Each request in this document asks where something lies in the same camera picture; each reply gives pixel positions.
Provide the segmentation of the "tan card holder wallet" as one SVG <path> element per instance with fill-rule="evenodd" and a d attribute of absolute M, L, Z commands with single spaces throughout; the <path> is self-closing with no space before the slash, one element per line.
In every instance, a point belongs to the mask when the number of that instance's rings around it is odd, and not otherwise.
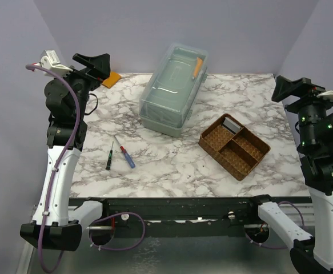
<path fill-rule="evenodd" d="M 110 76 L 102 82 L 102 85 L 106 88 L 112 88 L 121 78 L 122 76 L 120 74 L 112 71 Z"/>

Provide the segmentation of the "grey credit card stack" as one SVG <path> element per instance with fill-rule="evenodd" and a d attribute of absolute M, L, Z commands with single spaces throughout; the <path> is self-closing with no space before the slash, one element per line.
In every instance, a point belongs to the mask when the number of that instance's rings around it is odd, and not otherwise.
<path fill-rule="evenodd" d="M 222 123 L 222 126 L 233 134 L 236 134 L 241 129 L 240 125 L 238 125 L 237 123 L 235 123 L 233 120 L 231 120 L 228 117 L 225 117 L 224 122 Z"/>

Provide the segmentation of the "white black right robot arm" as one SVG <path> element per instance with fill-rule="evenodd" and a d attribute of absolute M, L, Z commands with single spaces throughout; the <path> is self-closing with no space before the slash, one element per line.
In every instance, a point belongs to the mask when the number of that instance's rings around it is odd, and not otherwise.
<path fill-rule="evenodd" d="M 247 219 L 267 223 L 289 249 L 299 273 L 333 273 L 333 91 L 315 85 L 308 78 L 276 78 L 274 102 L 289 96 L 296 101 L 285 109 L 298 115 L 301 169 L 314 210 L 315 232 L 310 234 L 295 224 L 270 199 L 246 209 Z"/>

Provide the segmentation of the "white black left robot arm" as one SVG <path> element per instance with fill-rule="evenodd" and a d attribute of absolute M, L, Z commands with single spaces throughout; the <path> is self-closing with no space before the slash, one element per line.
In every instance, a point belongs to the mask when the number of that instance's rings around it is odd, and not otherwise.
<path fill-rule="evenodd" d="M 40 62 L 30 66 L 52 77 L 44 88 L 50 111 L 45 181 L 32 221 L 20 229 L 20 236 L 36 248 L 75 251 L 88 225 L 93 221 L 105 225 L 110 218 L 110 211 L 100 202 L 83 202 L 73 212 L 68 209 L 73 175 L 87 132 L 83 118 L 89 95 L 111 73 L 109 54 L 88 57 L 76 53 L 73 60 L 84 68 L 64 66 L 55 51 L 46 50 Z"/>

